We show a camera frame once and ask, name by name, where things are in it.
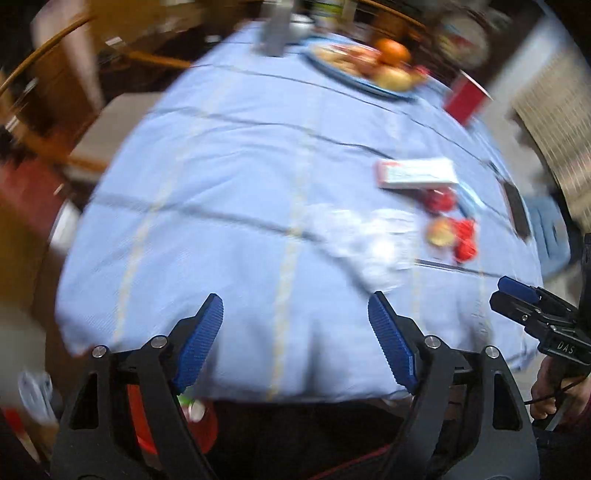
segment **orange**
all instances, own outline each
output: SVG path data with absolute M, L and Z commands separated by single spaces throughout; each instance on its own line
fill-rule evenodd
M 392 67 L 396 67 L 400 63 L 410 62 L 411 57 L 408 48 L 397 41 L 390 38 L 381 38 L 376 42 L 375 47 L 382 53 L 380 61 Z

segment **blue gripper pad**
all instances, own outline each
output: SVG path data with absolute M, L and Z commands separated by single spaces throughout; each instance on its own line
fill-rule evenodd
M 369 298 L 368 317 L 396 382 L 413 394 L 418 387 L 413 353 L 375 293 Z
M 535 305 L 540 301 L 540 295 L 534 288 L 514 280 L 511 277 L 501 277 L 496 286 L 499 288 L 499 291 L 511 295 L 516 299 L 526 301 L 527 303 Z
M 207 309 L 203 312 L 199 311 L 197 315 L 201 317 L 200 322 L 178 355 L 177 374 L 173 385 L 179 394 L 195 383 L 216 339 L 223 320 L 222 299 L 213 295 Z

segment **white box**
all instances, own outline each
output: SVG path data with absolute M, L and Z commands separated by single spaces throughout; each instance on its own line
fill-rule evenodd
M 458 184 L 453 162 L 446 157 L 416 160 L 379 160 L 378 186 L 383 189 L 436 189 Z

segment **metal screw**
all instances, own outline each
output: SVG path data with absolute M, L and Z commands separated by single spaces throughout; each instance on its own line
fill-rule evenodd
M 429 335 L 428 337 L 425 337 L 425 345 L 435 350 L 441 347 L 441 340 L 434 335 Z
M 152 338 L 152 340 L 150 341 L 150 345 L 152 346 L 152 348 L 162 348 L 164 345 L 167 344 L 167 342 L 168 340 L 164 335 L 158 335 L 157 337 Z
M 107 353 L 107 347 L 104 345 L 95 346 L 94 350 L 92 351 L 92 356 L 95 358 L 102 357 L 105 353 Z
M 491 358 L 498 358 L 501 354 L 499 349 L 494 346 L 488 346 L 484 349 L 484 353 L 486 353 Z

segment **bottle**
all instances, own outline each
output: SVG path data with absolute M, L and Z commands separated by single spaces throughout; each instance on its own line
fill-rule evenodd
M 324 31 L 336 31 L 344 3 L 345 0 L 316 0 L 312 6 L 312 18 L 317 26 Z

